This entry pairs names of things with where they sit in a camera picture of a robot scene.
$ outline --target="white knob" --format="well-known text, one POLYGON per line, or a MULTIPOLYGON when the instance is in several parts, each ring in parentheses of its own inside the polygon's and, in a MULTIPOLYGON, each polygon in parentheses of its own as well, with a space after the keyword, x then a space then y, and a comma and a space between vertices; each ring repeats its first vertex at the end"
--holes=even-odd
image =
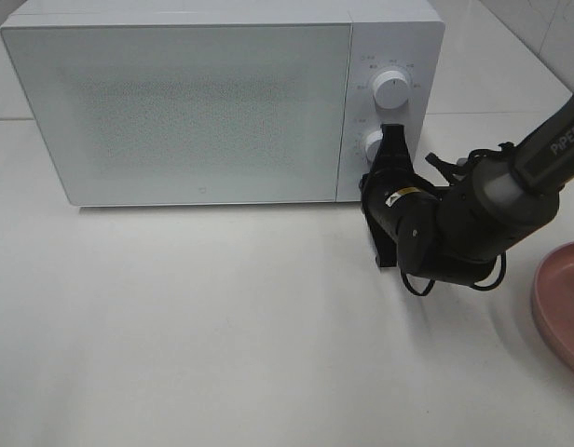
POLYGON ((380 147, 380 142, 382 142, 382 131, 377 130, 372 132, 365 139, 365 156, 369 162, 373 162, 378 153, 378 148, 380 147))
POLYGON ((387 70, 372 83, 374 101, 382 109, 396 109, 409 99, 409 76, 402 70, 387 70))

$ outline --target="black cable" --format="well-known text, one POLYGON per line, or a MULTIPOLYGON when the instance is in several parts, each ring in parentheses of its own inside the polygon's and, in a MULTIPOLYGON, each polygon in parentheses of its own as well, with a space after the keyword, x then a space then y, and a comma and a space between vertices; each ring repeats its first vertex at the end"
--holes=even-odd
POLYGON ((478 286, 477 284, 472 284, 470 287, 476 291, 492 291, 500 285, 506 273, 507 273, 507 253, 503 252, 500 255, 500 271, 499 271, 499 277, 496 278, 496 281, 494 281, 489 286, 478 286))
POLYGON ((462 165, 443 161, 433 152, 430 152, 426 156, 426 161, 441 173, 448 184, 454 186, 469 174, 483 158, 504 160, 507 159, 515 149, 514 144, 511 142, 503 142, 499 144, 499 148, 499 151, 493 151, 492 149, 473 149, 467 156, 467 161, 462 165))
POLYGON ((401 280, 403 281, 403 284, 405 285, 406 289, 408 289, 415 296, 426 296, 428 293, 431 292, 432 288, 434 287, 434 283, 436 282, 434 279, 431 279, 428 285, 426 286, 426 289, 424 289, 424 291, 417 291, 411 285, 409 279, 407 279, 407 274, 404 273, 403 270, 400 270, 400 272, 401 272, 401 280))

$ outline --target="microwave door window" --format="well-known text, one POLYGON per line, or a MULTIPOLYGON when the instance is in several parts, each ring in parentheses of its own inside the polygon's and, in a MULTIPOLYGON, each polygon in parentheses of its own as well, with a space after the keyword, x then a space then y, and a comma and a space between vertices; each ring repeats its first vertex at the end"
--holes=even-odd
POLYGON ((335 200, 349 25, 7 41, 25 53, 17 70, 72 203, 335 200))

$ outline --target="microwave control panel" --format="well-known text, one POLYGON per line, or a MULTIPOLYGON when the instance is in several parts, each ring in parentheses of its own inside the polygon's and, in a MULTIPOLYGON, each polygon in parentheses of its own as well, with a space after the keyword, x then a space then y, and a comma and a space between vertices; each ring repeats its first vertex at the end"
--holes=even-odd
POLYGON ((337 201, 360 199, 382 123, 403 124, 415 154, 443 33, 439 21, 353 23, 337 201))

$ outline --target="yellow label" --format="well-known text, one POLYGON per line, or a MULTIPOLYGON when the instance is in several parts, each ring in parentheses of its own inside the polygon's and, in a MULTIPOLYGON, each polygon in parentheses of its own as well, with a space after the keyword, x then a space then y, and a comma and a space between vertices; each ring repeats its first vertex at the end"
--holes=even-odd
POLYGON ((397 200, 401 197, 406 196, 412 193, 421 193, 421 189, 415 188, 414 186, 409 186, 407 188, 400 189, 399 191, 395 191, 390 196, 387 197, 385 203, 388 207, 392 207, 397 200))

